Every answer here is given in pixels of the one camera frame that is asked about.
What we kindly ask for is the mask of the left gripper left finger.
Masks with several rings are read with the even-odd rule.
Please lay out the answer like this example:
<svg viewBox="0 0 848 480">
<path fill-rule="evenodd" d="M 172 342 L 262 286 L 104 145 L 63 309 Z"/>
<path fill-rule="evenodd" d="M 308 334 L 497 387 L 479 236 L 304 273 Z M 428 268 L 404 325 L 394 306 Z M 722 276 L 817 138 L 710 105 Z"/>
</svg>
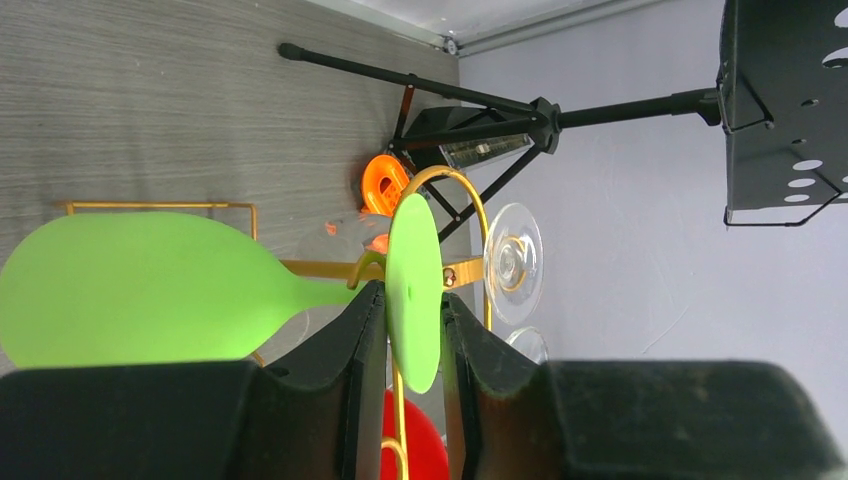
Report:
<svg viewBox="0 0 848 480">
<path fill-rule="evenodd" d="M 5 479 L 376 479 L 384 285 L 284 357 L 22 370 L 1 381 Z"/>
</svg>

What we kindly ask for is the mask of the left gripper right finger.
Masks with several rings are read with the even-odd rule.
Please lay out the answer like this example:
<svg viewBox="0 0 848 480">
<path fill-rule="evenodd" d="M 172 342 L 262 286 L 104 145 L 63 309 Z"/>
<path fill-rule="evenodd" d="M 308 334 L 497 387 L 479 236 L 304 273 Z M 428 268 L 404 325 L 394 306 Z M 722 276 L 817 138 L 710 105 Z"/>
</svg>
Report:
<svg viewBox="0 0 848 480">
<path fill-rule="evenodd" d="M 534 363 L 454 294 L 441 305 L 454 479 L 843 479 L 784 369 L 749 361 Z"/>
</svg>

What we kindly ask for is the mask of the green wine glass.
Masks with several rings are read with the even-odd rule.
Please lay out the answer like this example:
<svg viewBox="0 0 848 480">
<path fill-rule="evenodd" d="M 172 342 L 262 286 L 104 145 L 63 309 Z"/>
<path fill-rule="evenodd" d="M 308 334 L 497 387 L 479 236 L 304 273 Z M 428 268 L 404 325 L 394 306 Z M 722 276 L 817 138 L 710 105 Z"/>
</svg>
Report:
<svg viewBox="0 0 848 480">
<path fill-rule="evenodd" d="M 354 295 L 202 216 L 75 214 L 4 264 L 1 347 L 19 368 L 241 360 L 297 314 Z"/>
</svg>

